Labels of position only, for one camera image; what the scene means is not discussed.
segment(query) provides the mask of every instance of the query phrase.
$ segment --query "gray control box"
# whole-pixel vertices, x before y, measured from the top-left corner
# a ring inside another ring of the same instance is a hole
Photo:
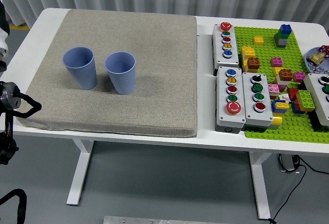
[[[328,77],[328,75],[310,73],[305,77],[304,84],[312,96],[320,124],[329,126],[329,101],[326,99],[328,95],[322,90],[324,85],[319,83],[321,77]]]
[[[231,77],[227,76],[227,71],[230,73],[235,72],[234,78],[236,80],[235,86],[236,93],[229,94],[227,91],[230,86],[227,84],[228,79]],[[237,114],[230,114],[227,110],[228,96],[235,96],[236,102],[241,106],[241,111]],[[242,71],[240,68],[220,66],[217,72],[216,79],[216,127],[215,130],[218,132],[235,133],[238,134],[245,124],[245,102],[243,95],[243,83],[242,83]]]
[[[265,109],[262,113],[259,113],[255,110],[254,106],[257,103],[253,96],[255,92],[252,91],[253,83],[251,79],[253,76],[258,75],[259,73],[244,72],[242,74],[243,80],[243,91],[245,98],[245,108],[246,108],[246,124],[243,130],[252,129],[254,126],[257,130],[266,130],[273,121],[273,113],[271,107],[271,99],[269,96],[267,77],[265,74],[260,74],[263,90],[260,92],[264,96],[262,103],[265,105]]]
[[[231,58],[225,58],[223,56],[223,42],[222,42],[222,32],[221,25],[215,25],[212,31],[212,53],[213,53],[213,68],[214,68],[214,76],[219,68],[219,66],[230,66],[230,67],[239,67],[239,55],[237,53],[237,45],[235,39],[234,27],[232,26],[229,30],[230,39],[231,39]]]

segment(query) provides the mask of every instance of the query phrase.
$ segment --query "table leg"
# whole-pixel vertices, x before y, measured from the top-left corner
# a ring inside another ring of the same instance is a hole
[[[92,154],[94,141],[80,139],[73,139],[73,141],[81,152],[66,204],[77,206],[79,204],[84,177],[88,169],[88,163],[90,155]]]
[[[257,212],[259,219],[268,219],[271,217],[269,212],[265,181],[262,169],[262,163],[271,155],[271,153],[249,152],[253,187],[255,191]]]

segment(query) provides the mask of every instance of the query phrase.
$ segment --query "red button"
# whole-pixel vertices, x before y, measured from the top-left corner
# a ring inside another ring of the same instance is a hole
[[[226,90],[227,94],[235,94],[236,91],[237,91],[237,88],[235,86],[233,86],[233,85],[228,86],[227,87],[227,90]]]
[[[231,43],[231,39],[230,38],[223,38],[222,39],[222,43],[224,43],[224,44],[230,44]]]
[[[258,102],[253,106],[253,109],[255,109],[256,112],[262,113],[264,112],[266,106],[262,102]]]
[[[232,25],[229,22],[222,22],[221,23],[221,29],[223,31],[229,31],[231,29]]]
[[[228,113],[236,115],[241,111],[241,105],[238,102],[228,102],[226,109]]]

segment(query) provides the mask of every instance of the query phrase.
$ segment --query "ribbed cup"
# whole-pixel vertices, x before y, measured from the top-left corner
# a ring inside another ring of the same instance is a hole
[[[92,89],[97,85],[94,52],[91,49],[70,49],[63,56],[63,64],[81,89]]]
[[[128,52],[115,52],[105,59],[105,69],[115,90],[121,95],[134,91],[136,76],[136,59]]]

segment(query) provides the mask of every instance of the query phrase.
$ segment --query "green lego baseplate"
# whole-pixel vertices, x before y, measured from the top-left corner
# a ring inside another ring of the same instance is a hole
[[[267,28],[251,28],[251,27],[234,27],[238,53],[241,53],[242,46],[251,46],[255,50],[255,57],[258,57],[261,66],[258,73],[267,75],[268,83],[272,83],[275,79],[273,67],[271,67],[271,59],[273,57],[281,57],[283,67],[295,71],[303,71],[308,73],[303,56],[300,52],[294,32],[288,39],[286,48],[276,49],[274,35],[279,29]],[[263,45],[254,45],[254,36],[262,36],[264,39]],[[242,64],[242,56],[240,55],[240,64]],[[291,81],[288,88],[298,88],[297,83]],[[315,132],[310,123],[308,114],[294,114],[289,105],[288,111],[284,114],[282,125],[275,130],[266,130],[264,133],[245,131],[247,138],[257,139],[272,139],[310,143],[329,143],[329,133]]]

